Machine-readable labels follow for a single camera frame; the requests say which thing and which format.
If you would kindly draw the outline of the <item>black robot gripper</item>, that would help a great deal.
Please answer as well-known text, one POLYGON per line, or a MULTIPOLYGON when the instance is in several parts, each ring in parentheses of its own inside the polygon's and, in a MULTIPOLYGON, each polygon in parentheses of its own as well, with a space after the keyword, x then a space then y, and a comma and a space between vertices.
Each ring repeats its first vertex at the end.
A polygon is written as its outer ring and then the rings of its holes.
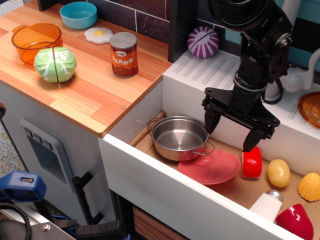
POLYGON ((233 77, 233 89, 207 87, 204 107, 206 131, 211 134, 225 117, 250 130, 243 143, 243 152, 250 152, 261 139, 271 139, 280 120, 270 113, 263 103, 274 105, 280 102, 281 94, 266 96, 267 82, 261 86, 247 84, 239 74, 233 77))

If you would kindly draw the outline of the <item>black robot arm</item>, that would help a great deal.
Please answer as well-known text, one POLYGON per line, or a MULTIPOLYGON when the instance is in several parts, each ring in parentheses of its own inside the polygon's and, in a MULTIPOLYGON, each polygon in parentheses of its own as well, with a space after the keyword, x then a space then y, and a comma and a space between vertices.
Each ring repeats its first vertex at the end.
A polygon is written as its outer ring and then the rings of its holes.
POLYGON ((292 24, 284 11, 272 0, 210 0, 208 9, 220 25, 240 32, 240 65, 233 77, 233 88, 205 89, 204 123, 208 133, 225 117, 246 127, 249 133, 244 152, 261 140, 270 139, 280 125, 265 107, 266 90, 288 73, 292 24))

